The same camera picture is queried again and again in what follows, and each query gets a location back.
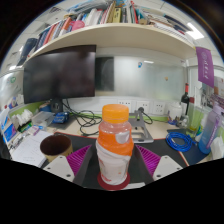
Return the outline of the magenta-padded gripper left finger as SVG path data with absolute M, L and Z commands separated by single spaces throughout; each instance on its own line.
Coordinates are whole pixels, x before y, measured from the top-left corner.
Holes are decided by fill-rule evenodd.
M 87 145 L 69 156 L 57 156 L 44 167 L 45 171 L 84 188 L 98 188 L 96 150 Z

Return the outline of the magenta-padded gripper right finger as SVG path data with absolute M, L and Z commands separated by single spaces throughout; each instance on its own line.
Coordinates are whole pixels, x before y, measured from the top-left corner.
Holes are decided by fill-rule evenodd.
M 140 145 L 135 145 L 134 156 L 139 165 L 140 177 L 145 185 L 182 169 L 182 166 L 170 156 L 159 156 Z

